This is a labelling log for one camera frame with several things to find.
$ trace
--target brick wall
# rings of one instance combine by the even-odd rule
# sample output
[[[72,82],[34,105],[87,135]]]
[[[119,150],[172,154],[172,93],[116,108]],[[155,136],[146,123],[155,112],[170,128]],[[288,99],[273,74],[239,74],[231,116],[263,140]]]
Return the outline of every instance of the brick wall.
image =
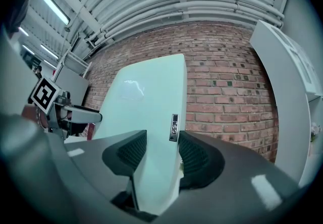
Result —
[[[100,109],[118,70],[182,53],[188,71],[186,130],[238,143],[274,161],[278,116],[265,70],[248,40],[252,30],[234,24],[192,22],[146,31],[89,61],[85,106]]]

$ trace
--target ribbed black pad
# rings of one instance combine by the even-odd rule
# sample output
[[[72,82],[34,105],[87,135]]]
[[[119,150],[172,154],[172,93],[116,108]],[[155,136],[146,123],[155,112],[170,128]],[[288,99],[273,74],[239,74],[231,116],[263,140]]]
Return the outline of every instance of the ribbed black pad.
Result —
[[[145,155],[146,145],[147,131],[139,131],[105,149],[102,160],[114,174],[131,177]]]
[[[147,136],[141,135],[117,151],[118,158],[135,171],[146,152]]]
[[[184,177],[180,189],[202,188],[212,183],[223,171],[221,152],[200,139],[181,131],[179,153],[183,160]]]

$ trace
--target ceiling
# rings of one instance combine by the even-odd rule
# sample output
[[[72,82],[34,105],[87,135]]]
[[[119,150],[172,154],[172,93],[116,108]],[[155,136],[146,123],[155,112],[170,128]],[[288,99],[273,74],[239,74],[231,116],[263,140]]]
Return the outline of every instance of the ceiling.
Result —
[[[261,19],[280,27],[286,3],[286,0],[54,1],[71,19],[70,32],[64,29],[66,25],[43,0],[30,0],[21,27],[29,34],[29,37],[23,35],[22,43],[30,47],[37,57],[55,66],[58,60],[40,45],[45,45],[60,58],[79,32],[84,33],[85,38],[90,37],[95,46],[93,48],[83,39],[83,45],[73,51],[85,58],[97,48],[109,46],[140,31],[177,22],[215,20],[253,27]]]

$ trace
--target ceiling light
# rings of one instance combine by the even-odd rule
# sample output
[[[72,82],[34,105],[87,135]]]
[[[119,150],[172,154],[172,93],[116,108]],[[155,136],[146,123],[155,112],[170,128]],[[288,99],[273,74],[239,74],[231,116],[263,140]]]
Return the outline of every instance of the ceiling light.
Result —
[[[19,27],[19,30],[24,33],[26,36],[29,36],[28,33],[22,28],[22,27]]]
[[[24,44],[22,45],[28,52],[30,52],[31,54],[35,54],[32,50],[30,50],[28,47],[26,47]]]
[[[53,12],[64,22],[65,25],[68,25],[70,19],[66,14],[57,6],[53,0],[44,0],[45,3],[52,9]]]
[[[56,67],[55,67],[54,65],[50,64],[50,63],[49,63],[49,62],[47,62],[46,60],[44,60],[44,62],[45,62],[45,63],[47,63],[48,65],[50,65],[50,66],[52,66],[53,68],[55,68],[55,69],[56,69]]]
[[[42,44],[40,45],[41,48],[43,48],[44,50],[46,50],[48,53],[50,53],[53,57],[55,57],[56,59],[58,59],[59,57],[54,54],[53,52],[49,51],[48,48],[46,48],[45,46],[43,46]]]

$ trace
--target light fixture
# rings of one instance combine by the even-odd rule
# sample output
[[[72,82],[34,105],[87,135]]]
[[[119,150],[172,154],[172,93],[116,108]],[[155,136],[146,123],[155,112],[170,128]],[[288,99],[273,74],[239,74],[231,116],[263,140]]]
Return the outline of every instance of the light fixture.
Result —
[[[50,64],[50,63],[49,63],[49,62],[47,62],[46,60],[44,60],[44,62],[45,62],[45,63],[47,63],[48,65],[50,65],[50,66],[52,66],[53,68],[55,68],[55,69],[56,69],[56,67],[55,67],[54,65]]]
[[[22,27],[19,27],[19,30],[24,33],[26,36],[29,36],[28,33],[22,28]]]
[[[32,50],[30,50],[28,47],[26,47],[24,44],[22,45],[28,52],[30,52],[31,54],[35,54]]]
[[[68,25],[70,18],[61,10],[60,7],[53,0],[44,0],[45,3],[51,8],[53,12],[64,22],[65,25]]]
[[[54,54],[53,52],[49,51],[48,48],[46,48],[45,46],[43,46],[42,44],[40,45],[41,48],[43,48],[44,50],[46,50],[48,53],[50,53],[53,57],[55,57],[56,59],[58,59],[59,57]]]

